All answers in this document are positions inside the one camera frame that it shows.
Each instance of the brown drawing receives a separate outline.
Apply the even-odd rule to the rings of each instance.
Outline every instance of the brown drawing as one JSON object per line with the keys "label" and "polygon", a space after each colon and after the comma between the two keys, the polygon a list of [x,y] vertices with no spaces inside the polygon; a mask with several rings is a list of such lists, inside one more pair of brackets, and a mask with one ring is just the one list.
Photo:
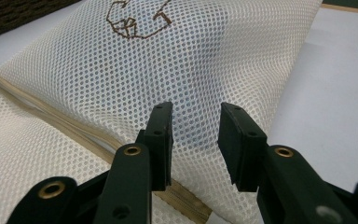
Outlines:
{"label": "brown drawing", "polygon": [[127,39],[146,39],[167,28],[172,21],[163,12],[171,0],[160,4],[138,4],[137,0],[116,0],[106,16],[113,31]]}

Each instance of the perforated mesh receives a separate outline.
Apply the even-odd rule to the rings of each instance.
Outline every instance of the perforated mesh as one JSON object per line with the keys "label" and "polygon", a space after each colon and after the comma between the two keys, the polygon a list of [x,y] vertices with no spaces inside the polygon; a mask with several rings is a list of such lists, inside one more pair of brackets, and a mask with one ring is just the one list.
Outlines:
{"label": "perforated mesh", "polygon": [[230,186],[216,144],[219,106],[269,130],[320,0],[128,2],[88,1],[0,75],[126,143],[172,101],[172,177],[223,218],[255,223],[255,197]]}
{"label": "perforated mesh", "polygon": [[[0,223],[36,183],[66,175],[81,184],[110,165],[44,121],[23,112],[0,95]],[[189,223],[153,196],[153,223]]]}

